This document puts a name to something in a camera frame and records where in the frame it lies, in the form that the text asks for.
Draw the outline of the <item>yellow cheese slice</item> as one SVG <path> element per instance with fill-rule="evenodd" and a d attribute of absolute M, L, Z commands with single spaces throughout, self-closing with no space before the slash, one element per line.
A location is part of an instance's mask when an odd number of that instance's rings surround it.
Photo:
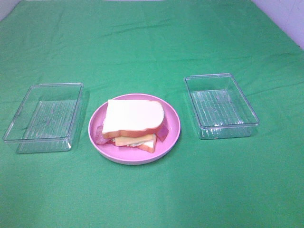
<path fill-rule="evenodd" d="M 127 146 L 128 143 L 131 142 L 154 142 L 156 140 L 155 134 L 147 134 L 140 137 L 127 137 L 127 136 L 119 136 L 114 139 L 114 143 L 116 146 Z"/>

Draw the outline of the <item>toast bread slice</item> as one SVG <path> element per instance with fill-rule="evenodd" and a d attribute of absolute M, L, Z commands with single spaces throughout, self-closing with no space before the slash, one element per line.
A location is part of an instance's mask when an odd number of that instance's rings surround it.
<path fill-rule="evenodd" d="M 115 145 L 114 138 L 111 141 L 109 141 L 109 143 Z M 147 142 L 147 143 L 144 143 L 142 145 L 139 145 L 139 146 L 136 146 L 136 147 L 133 147 L 133 148 L 137 148 L 137 149 L 140 149 L 140 150 L 147 151 L 149 153 L 153 153 L 155 144 L 156 144 L 156 140 L 153 143 L 152 142 Z"/>
<path fill-rule="evenodd" d="M 102 136 L 140 137 L 156 133 L 164 120 L 164 108 L 158 101 L 108 100 Z"/>

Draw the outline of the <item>right clear plastic container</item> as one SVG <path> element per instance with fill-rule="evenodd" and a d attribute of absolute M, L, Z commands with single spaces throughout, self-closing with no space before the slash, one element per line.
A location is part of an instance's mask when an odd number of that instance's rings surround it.
<path fill-rule="evenodd" d="M 201 140 L 257 133 L 259 118 L 232 74 L 188 76 L 184 82 Z"/>

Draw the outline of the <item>clear plastic container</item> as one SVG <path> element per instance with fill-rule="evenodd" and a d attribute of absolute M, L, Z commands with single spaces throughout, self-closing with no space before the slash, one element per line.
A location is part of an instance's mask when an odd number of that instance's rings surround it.
<path fill-rule="evenodd" d="M 257 133 L 259 118 L 232 74 L 188 76 L 184 82 L 201 140 Z"/>
<path fill-rule="evenodd" d="M 82 83 L 32 85 L 3 141 L 18 154 L 69 151 L 80 119 L 83 87 Z"/>

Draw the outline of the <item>pink round plate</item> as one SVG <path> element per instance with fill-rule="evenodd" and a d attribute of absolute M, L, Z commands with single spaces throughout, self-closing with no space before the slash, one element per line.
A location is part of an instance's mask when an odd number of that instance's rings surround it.
<path fill-rule="evenodd" d="M 180 132 L 181 123 L 180 118 L 175 109 L 165 100 L 149 94 L 125 94 L 116 97 L 119 100 L 141 99 L 141 100 L 154 100 L 161 103 L 164 108 L 164 113 L 167 121 L 169 133 L 164 141 L 157 140 L 155 151 L 149 153 L 134 147 L 118 147 L 110 143 L 97 145 L 95 143 L 95 133 L 97 127 L 100 126 L 105 118 L 108 103 L 103 103 L 91 116 L 88 124 L 88 135 L 92 145 L 107 159 L 126 165 L 140 165 L 158 160 L 166 155 L 176 144 Z"/>

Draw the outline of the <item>bacon strip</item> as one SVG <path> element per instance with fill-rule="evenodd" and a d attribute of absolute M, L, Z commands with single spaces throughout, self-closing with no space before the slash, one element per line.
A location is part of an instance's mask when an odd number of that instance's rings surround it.
<path fill-rule="evenodd" d="M 103 126 L 100 125 L 98 126 L 97 130 L 96 130 L 96 134 L 95 134 L 95 143 L 97 145 L 103 145 L 105 143 L 108 143 L 109 141 L 111 141 L 111 138 L 104 138 L 102 135 L 102 130 L 103 130 Z"/>
<path fill-rule="evenodd" d="M 163 142 L 166 139 L 168 133 L 169 133 L 168 128 L 166 127 L 166 125 L 163 125 L 156 135 L 160 139 L 160 141 Z"/>

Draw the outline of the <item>green lettuce leaf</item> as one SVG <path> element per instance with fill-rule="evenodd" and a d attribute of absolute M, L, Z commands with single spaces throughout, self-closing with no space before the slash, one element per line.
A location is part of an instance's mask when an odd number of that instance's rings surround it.
<path fill-rule="evenodd" d="M 127 146 L 136 147 L 136 146 L 142 145 L 144 143 L 145 142 L 130 142 L 130 143 L 127 144 Z"/>

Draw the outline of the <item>left clear plastic container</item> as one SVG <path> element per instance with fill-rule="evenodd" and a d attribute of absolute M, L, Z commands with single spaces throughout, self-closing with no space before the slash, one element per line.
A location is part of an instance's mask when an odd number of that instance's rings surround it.
<path fill-rule="evenodd" d="M 83 87 L 82 83 L 32 85 L 3 141 L 18 154 L 69 151 L 80 119 Z"/>

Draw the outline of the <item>green tablecloth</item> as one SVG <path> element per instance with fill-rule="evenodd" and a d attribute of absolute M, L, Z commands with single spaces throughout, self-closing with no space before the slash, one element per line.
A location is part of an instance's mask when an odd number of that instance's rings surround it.
<path fill-rule="evenodd" d="M 184 77 L 231 73 L 260 123 L 200 140 Z M 301 228 L 304 53 L 249 0 L 22 1 L 0 23 L 0 132 L 31 85 L 81 82 L 83 127 L 68 152 L 0 144 L 3 228 Z M 181 133 L 156 162 L 103 157 L 87 125 L 106 100 L 147 93 Z"/>

